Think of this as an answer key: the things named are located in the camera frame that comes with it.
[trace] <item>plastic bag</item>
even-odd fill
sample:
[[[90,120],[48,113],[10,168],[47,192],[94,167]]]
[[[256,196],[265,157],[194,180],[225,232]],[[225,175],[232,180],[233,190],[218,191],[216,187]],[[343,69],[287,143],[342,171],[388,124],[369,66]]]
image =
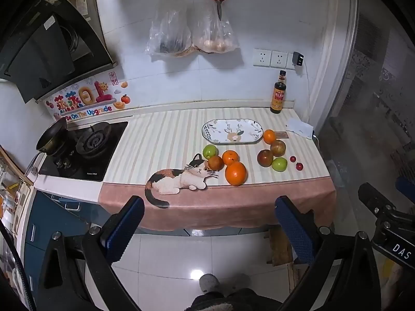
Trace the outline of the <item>plastic bag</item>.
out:
[[[193,44],[206,53],[227,53],[239,48],[229,19],[222,5],[222,19],[217,14],[215,2],[203,4],[196,14]]]
[[[186,51],[192,51],[186,10],[184,0],[158,1],[147,42],[147,54],[181,57],[186,55]]]

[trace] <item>person's foot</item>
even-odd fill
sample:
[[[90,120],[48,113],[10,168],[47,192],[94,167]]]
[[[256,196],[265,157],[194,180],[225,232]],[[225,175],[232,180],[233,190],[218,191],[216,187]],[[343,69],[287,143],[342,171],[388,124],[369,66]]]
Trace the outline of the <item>person's foot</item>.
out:
[[[204,294],[212,291],[220,292],[220,283],[212,274],[204,274],[199,279],[199,286]]]
[[[231,294],[233,294],[236,291],[239,291],[240,289],[245,289],[250,286],[251,279],[248,275],[245,274],[237,274],[233,281],[231,282],[230,288],[231,288]]]

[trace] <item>large orange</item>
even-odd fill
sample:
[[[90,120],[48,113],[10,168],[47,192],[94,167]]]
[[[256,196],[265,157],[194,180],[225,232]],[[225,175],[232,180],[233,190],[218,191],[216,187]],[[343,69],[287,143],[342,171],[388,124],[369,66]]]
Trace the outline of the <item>large orange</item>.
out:
[[[275,139],[277,139],[277,137],[275,136],[275,132],[272,130],[266,130],[264,132],[263,137],[265,143],[267,143],[268,145],[270,145],[273,141],[275,141]]]
[[[225,169],[225,178],[233,186],[242,185],[246,180],[247,172],[244,164],[235,161]]]
[[[227,166],[234,163],[235,161],[239,161],[239,155],[235,151],[227,150],[222,154],[223,163]]]

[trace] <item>floral plate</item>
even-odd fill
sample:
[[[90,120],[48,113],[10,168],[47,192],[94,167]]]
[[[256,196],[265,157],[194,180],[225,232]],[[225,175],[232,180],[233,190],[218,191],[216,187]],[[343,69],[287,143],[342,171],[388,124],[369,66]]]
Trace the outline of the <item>floral plate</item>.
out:
[[[264,131],[252,119],[214,119],[202,126],[202,136],[212,144],[247,144],[261,139]]]

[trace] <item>bottle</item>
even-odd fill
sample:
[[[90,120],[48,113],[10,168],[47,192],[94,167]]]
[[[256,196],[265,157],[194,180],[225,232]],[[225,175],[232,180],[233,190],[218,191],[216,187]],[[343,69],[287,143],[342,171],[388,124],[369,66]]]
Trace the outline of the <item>bottle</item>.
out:
[[[274,85],[274,92],[272,94],[270,110],[272,113],[275,114],[280,113],[283,109],[283,99],[285,90],[287,89],[287,86],[284,84],[285,75],[286,72],[284,70],[281,70],[280,75],[278,77],[278,82]]]

